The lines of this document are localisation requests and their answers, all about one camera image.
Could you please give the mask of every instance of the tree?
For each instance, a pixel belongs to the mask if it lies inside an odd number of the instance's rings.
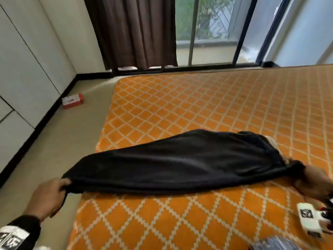
[[[222,27],[219,14],[230,8],[234,0],[199,0],[195,37],[197,39],[219,38],[221,33],[212,35],[211,24]],[[194,0],[176,0],[176,39],[190,40]]]

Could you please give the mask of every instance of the white wardrobe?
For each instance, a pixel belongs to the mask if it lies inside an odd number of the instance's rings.
[[[0,172],[76,73],[39,0],[0,0]]]

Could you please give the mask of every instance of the brown curtain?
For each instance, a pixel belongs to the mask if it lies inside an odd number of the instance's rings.
[[[85,0],[106,70],[177,66],[175,0]]]

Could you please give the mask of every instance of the diamond lattice pattern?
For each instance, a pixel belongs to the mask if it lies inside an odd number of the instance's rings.
[[[97,152],[185,131],[250,130],[332,177],[333,66],[120,80]],[[247,249],[283,235],[304,249],[329,248],[300,226],[303,198],[284,179],[181,197],[82,196],[68,249]]]

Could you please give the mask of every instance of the person's right hand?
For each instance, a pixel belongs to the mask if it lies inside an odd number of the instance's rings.
[[[44,182],[32,194],[24,215],[33,215],[43,222],[45,218],[55,215],[60,209],[66,191],[64,186],[70,185],[69,179],[52,179]]]
[[[319,167],[305,166],[304,174],[295,181],[298,192],[307,197],[326,202],[333,194],[333,181]]]

